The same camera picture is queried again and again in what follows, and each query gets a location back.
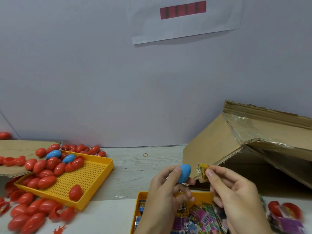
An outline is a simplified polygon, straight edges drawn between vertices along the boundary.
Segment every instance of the yellow candy packet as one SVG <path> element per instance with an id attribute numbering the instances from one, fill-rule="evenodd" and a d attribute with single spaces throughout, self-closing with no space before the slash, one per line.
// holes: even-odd
<path id="1" fill-rule="evenodd" d="M 200 163 L 197 165 L 196 173 L 200 183 L 209 182 L 208 177 L 205 174 L 208 168 L 211 169 L 211 166 L 208 164 Z"/>

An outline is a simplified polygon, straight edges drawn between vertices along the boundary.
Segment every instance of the yellow plastic tray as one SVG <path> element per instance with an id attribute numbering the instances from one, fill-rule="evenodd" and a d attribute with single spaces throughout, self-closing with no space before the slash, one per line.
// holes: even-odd
<path id="1" fill-rule="evenodd" d="M 72 172 L 64 172 L 57 177 L 56 183 L 45 189 L 36 190 L 19 183 L 33 173 L 26 174 L 15 182 L 15 185 L 27 192 L 33 193 L 42 198 L 53 199 L 66 206 L 74 206 L 78 210 L 82 210 L 88 204 L 96 190 L 100 187 L 108 174 L 114 168 L 114 162 L 108 157 L 98 157 L 82 153 L 70 153 L 62 151 L 62 153 L 74 154 L 85 158 L 85 164 L 81 168 Z M 80 185 L 83 195 L 77 202 L 69 199 L 68 193 L 74 185 Z"/>
<path id="2" fill-rule="evenodd" d="M 139 207 L 139 202 L 141 199 L 146 199 L 147 198 L 147 191 L 142 191 L 138 193 L 138 197 L 137 197 L 137 202 L 135 205 L 135 211 L 133 214 L 133 219 L 132 219 L 132 225 L 131 225 L 131 231 L 130 234 L 133 234 L 135 232 L 135 220 L 137 216 L 141 216 L 140 212 L 138 211 L 138 207 Z M 193 204 L 196 204 L 197 206 L 201 206 L 201 204 L 203 202 L 207 203 L 207 204 L 212 204 L 213 203 L 213 194 L 210 192 L 192 192 L 193 197 L 195 197 L 195 201 L 194 202 L 186 202 L 186 206 L 187 209 L 189 210 Z"/>

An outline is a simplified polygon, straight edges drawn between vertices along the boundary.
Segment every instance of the plastic egg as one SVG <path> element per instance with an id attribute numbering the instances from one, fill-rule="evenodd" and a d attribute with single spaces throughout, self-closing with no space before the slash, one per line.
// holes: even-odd
<path id="1" fill-rule="evenodd" d="M 186 180 L 190 177 L 192 168 L 188 164 L 183 164 L 180 166 L 180 168 L 182 169 L 182 173 L 181 173 L 181 176 L 180 176 L 178 182 L 179 183 L 185 183 Z"/>
<path id="2" fill-rule="evenodd" d="M 47 159 L 51 157 L 60 157 L 62 152 L 60 150 L 53 150 L 52 152 L 49 152 L 48 155 L 46 156 Z"/>
<path id="3" fill-rule="evenodd" d="M 69 154 L 63 159 L 62 162 L 68 164 L 69 162 L 73 162 L 75 160 L 75 157 L 75 155 Z"/>

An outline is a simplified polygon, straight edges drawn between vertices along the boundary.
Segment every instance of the red printed rectangle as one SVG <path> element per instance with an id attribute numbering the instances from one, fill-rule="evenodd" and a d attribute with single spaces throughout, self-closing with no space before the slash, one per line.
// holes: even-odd
<path id="1" fill-rule="evenodd" d="M 206 12 L 206 1 L 193 2 L 172 7 L 160 8 L 160 19 L 169 19 L 184 15 Z"/>

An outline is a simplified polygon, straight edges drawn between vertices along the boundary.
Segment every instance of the white paper on table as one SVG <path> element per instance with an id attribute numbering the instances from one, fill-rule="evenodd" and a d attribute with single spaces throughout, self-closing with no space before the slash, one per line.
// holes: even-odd
<path id="1" fill-rule="evenodd" d="M 200 1 L 206 1 L 204 13 L 161 19 L 160 8 Z M 127 0 L 132 42 L 139 44 L 236 29 L 240 27 L 242 7 L 243 0 Z"/>

